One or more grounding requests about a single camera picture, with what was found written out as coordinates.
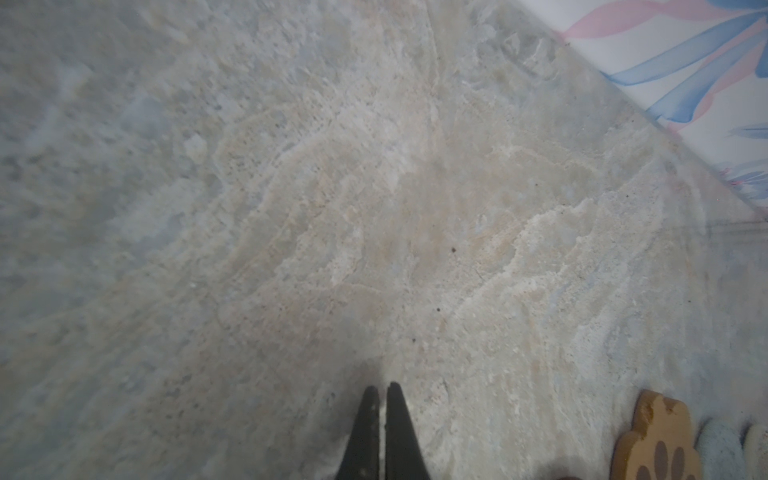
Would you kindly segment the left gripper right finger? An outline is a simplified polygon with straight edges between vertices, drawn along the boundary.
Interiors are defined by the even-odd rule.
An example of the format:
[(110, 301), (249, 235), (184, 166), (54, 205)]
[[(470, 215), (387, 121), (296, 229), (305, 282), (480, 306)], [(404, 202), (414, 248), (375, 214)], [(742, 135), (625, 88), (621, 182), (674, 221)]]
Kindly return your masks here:
[(386, 480), (430, 480), (402, 387), (391, 382), (386, 397)]

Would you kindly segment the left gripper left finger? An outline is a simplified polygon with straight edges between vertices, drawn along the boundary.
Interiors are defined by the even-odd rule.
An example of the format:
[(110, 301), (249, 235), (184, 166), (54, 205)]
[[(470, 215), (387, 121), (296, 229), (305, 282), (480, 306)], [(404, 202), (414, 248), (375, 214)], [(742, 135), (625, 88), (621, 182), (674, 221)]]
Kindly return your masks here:
[(379, 477), (379, 407), (375, 386), (360, 401), (336, 480), (377, 480)]

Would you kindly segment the paw shaped wooden coaster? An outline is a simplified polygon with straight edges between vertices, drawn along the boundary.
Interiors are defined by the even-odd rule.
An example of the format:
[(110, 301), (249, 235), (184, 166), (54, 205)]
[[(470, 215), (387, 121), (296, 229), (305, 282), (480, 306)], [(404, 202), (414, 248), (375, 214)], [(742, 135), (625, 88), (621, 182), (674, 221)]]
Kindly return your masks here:
[(635, 407), (631, 429), (613, 453), (612, 479), (676, 479), (702, 477), (694, 448), (691, 416), (685, 403), (644, 390)]

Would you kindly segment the grey blue woven coaster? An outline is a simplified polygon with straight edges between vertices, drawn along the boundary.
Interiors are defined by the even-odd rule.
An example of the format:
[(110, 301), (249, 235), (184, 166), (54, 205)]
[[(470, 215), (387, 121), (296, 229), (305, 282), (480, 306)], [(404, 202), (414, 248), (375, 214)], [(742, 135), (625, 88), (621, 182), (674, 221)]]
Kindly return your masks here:
[(746, 480), (747, 468), (737, 432), (719, 420), (704, 424), (697, 438), (703, 480)]

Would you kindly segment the beige woven round coaster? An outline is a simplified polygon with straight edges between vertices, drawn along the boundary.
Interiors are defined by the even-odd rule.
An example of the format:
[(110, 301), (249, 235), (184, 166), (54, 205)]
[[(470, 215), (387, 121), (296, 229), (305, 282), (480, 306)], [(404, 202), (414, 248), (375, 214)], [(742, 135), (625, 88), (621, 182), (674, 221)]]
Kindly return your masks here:
[(768, 430), (766, 425), (752, 425), (743, 441), (746, 475), (749, 480), (768, 479)]

